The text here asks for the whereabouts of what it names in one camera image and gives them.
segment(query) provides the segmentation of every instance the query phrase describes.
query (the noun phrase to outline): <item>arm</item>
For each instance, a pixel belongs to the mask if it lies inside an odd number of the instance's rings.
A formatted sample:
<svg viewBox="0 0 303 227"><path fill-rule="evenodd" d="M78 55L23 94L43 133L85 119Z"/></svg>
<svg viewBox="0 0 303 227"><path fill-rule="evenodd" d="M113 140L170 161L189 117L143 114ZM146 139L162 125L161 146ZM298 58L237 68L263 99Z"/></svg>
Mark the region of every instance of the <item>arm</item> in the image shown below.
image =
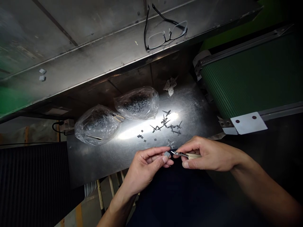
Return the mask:
<svg viewBox="0 0 303 227"><path fill-rule="evenodd" d="M244 193L276 226L300 223L300 204L243 151L217 141L193 137L177 152L191 152L202 156L190 160L182 156L184 168L231 171Z"/></svg>
<svg viewBox="0 0 303 227"><path fill-rule="evenodd" d="M126 225L137 194L150 184L161 167L168 168L174 164L173 160L163 156L165 151L169 151L169 147L149 148L135 154L124 182L97 227Z"/></svg>
<svg viewBox="0 0 303 227"><path fill-rule="evenodd" d="M300 204L252 158L244 158L231 173L244 193L274 225L293 226L300 222Z"/></svg>

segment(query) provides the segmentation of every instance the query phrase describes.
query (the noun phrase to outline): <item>clear plastic bag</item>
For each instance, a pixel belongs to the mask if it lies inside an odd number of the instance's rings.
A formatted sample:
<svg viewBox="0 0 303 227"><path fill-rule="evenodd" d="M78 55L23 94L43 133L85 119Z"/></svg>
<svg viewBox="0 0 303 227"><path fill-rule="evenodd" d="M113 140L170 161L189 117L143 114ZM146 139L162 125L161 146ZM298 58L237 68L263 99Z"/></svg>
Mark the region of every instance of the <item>clear plastic bag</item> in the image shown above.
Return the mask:
<svg viewBox="0 0 303 227"><path fill-rule="evenodd" d="M96 105L86 111L75 124L75 136L83 143L99 146L110 141L117 132L119 122L111 109Z"/></svg>
<svg viewBox="0 0 303 227"><path fill-rule="evenodd" d="M144 86L114 99L115 108L127 119L155 119L159 108L159 94L150 86Z"/></svg>

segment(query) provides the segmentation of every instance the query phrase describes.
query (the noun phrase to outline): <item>person's left hand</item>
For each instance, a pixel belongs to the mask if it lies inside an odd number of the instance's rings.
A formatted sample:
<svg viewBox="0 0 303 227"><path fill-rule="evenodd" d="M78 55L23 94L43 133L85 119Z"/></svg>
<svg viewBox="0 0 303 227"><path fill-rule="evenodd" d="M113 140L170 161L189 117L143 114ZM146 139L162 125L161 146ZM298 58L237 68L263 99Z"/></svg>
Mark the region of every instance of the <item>person's left hand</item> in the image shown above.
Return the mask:
<svg viewBox="0 0 303 227"><path fill-rule="evenodd" d="M137 151L121 185L124 192L130 196L138 194L150 184L161 167L173 165L174 161L164 156L169 150L169 147L154 147Z"/></svg>

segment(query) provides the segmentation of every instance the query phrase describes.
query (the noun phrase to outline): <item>hand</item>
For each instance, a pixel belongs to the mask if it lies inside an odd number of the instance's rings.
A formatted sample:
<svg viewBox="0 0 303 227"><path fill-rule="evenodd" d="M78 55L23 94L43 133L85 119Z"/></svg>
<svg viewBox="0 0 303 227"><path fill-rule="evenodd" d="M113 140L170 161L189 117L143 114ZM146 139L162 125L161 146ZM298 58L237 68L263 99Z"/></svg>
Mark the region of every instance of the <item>hand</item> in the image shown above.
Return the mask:
<svg viewBox="0 0 303 227"><path fill-rule="evenodd" d="M130 196L138 194L150 184L161 167L173 165L174 161L164 156L169 150L169 147L154 147L137 151L121 186L124 191Z"/></svg>
<svg viewBox="0 0 303 227"><path fill-rule="evenodd" d="M190 141L182 145L177 152L190 152L202 156L201 158L190 160L181 156L182 166L186 169L229 171L243 160L249 158L246 153L235 147L198 136L194 136Z"/></svg>

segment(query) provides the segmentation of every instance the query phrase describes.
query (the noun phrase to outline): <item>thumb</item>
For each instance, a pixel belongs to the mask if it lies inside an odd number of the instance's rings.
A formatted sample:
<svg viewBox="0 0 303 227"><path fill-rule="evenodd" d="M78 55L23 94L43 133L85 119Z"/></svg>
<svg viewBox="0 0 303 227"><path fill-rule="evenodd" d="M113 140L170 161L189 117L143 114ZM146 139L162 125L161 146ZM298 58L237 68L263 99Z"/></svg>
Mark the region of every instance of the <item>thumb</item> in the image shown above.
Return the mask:
<svg viewBox="0 0 303 227"><path fill-rule="evenodd" d="M182 162L182 166L185 169L207 169L208 164L206 158L196 158L196 159L189 159Z"/></svg>
<svg viewBox="0 0 303 227"><path fill-rule="evenodd" d="M149 169L153 173L153 175L156 174L156 172L164 166L164 164L168 161L168 157L165 155L162 155L160 157L157 157L151 164L149 164Z"/></svg>

